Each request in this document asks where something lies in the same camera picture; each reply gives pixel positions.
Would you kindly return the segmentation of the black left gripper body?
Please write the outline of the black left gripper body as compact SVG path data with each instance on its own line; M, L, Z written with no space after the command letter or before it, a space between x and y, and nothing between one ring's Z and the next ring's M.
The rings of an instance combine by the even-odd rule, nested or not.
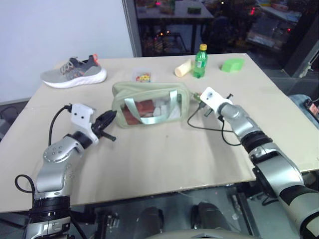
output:
M110 124L110 122L100 122L99 117L96 118L95 122L91 126L92 132L97 136L97 138L103 137L101 132Z

